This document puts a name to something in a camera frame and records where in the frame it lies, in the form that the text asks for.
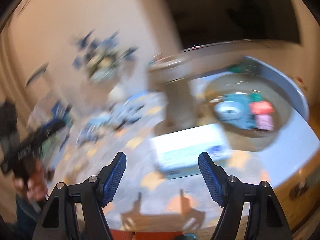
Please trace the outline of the person's left hand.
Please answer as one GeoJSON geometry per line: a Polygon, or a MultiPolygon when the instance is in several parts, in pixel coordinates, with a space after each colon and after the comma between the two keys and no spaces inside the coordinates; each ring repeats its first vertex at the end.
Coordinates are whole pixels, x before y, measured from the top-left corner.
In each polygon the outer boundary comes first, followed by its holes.
{"type": "Polygon", "coordinates": [[[19,197],[27,199],[30,202],[44,200],[48,193],[48,188],[40,159],[36,159],[35,161],[35,170],[29,177],[27,186],[25,186],[22,178],[14,178],[12,184],[19,197]]]}

